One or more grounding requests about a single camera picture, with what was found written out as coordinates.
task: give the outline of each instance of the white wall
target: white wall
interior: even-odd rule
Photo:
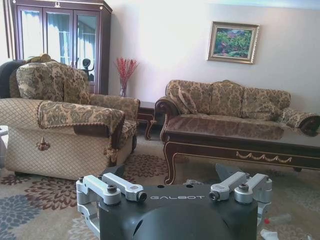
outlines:
[[[292,107],[320,112],[320,11],[180,0],[109,0],[113,9],[109,92],[120,84],[112,62],[140,62],[128,95],[155,102],[171,79],[286,90]],[[255,64],[207,61],[211,21],[260,24]]]

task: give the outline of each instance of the table leg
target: table leg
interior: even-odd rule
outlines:
[[[174,162],[174,157],[176,153],[175,150],[176,148],[172,144],[170,144],[170,142],[167,142],[163,148],[164,157],[168,166],[168,176],[166,176],[164,179],[164,183],[166,185],[172,184],[176,178],[176,168]]]

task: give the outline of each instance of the side table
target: side table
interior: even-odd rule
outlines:
[[[155,103],[141,101],[140,107],[138,109],[138,120],[146,122],[146,129],[144,132],[144,138],[150,140],[150,130],[153,124],[157,121],[155,120]]]

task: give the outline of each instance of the framed painting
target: framed painting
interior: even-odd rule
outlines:
[[[208,60],[253,64],[259,25],[213,21]]]

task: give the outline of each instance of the screw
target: screw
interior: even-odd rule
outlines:
[[[248,184],[242,183],[242,184],[239,186],[239,189],[241,189],[243,192],[248,192],[249,186],[248,186]]]
[[[117,187],[115,185],[108,185],[108,188],[106,189],[108,193],[115,193],[117,191]]]
[[[216,202],[220,198],[220,194],[217,191],[212,191],[209,193],[209,198],[211,198],[212,201]]]
[[[142,203],[147,199],[147,194],[144,191],[140,191],[137,196],[138,203]]]

